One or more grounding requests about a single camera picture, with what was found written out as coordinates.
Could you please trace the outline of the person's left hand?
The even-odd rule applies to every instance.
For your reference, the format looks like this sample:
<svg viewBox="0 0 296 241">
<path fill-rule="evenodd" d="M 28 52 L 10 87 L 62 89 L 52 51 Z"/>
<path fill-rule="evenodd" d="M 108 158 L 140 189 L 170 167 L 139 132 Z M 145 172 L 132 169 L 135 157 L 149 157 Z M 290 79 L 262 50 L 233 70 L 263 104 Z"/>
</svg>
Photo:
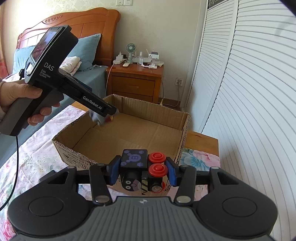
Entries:
<svg viewBox="0 0 296 241">
<path fill-rule="evenodd" d="M 11 105 L 19 98 L 36 99 L 40 97 L 42 90 L 32 85 L 26 84 L 23 80 L 14 82 L 5 82 L 1 80 L 1 121 L 8 112 Z M 46 116 L 52 113 L 52 107 L 59 107 L 60 103 L 53 104 L 51 107 L 44 107 L 40 110 L 39 114 L 35 114 L 27 119 L 31 126 L 44 121 Z"/>
</svg>

